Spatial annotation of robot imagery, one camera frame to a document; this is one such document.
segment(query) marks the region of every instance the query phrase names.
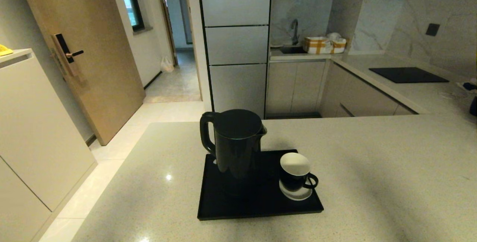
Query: electric kettle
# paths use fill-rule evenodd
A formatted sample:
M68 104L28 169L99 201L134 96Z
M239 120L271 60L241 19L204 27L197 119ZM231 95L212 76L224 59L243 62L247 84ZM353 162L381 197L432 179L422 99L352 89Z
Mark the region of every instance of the electric kettle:
M208 123L214 126L215 144L210 141ZM251 111L234 109L206 112L200 118L202 145L216 157L219 186L225 193L246 197L259 184L260 139L267 134L260 117Z

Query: induction cooktop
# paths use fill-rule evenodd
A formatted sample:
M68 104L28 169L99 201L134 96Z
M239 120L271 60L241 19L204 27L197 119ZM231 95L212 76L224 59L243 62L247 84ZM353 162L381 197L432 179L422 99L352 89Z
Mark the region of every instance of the induction cooktop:
M441 83L449 82L442 77L431 74L417 67L369 68L392 82L401 83Z

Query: black cup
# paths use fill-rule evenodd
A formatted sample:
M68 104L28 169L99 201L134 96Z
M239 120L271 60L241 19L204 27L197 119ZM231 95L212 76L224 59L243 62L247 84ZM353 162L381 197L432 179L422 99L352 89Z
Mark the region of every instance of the black cup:
M306 184L307 179L315 183ZM280 158L280 181L289 191L298 191L302 187L314 189L318 178L310 173L310 161L298 153L286 153Z

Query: saucer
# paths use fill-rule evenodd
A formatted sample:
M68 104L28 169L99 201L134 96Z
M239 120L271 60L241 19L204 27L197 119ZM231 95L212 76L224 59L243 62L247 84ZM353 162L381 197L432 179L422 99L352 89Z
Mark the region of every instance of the saucer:
M285 195L288 199L291 199L293 201L305 200L309 198L313 193L312 189L308 189L305 187L302 187L301 189L298 189L296 191L290 191L286 189L285 186L283 186L280 180L279 180L279 187L283 195Z

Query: floor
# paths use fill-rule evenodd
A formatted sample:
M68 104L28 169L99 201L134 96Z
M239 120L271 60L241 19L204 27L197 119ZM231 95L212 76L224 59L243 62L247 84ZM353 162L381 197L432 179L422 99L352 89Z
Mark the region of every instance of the floor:
M201 101L144 103L107 146L95 141L91 152L98 166L66 204L40 242L70 242L136 142L152 122L199 121Z
M162 72L148 86L144 103L200 101L194 51L177 52L177 62L173 72Z

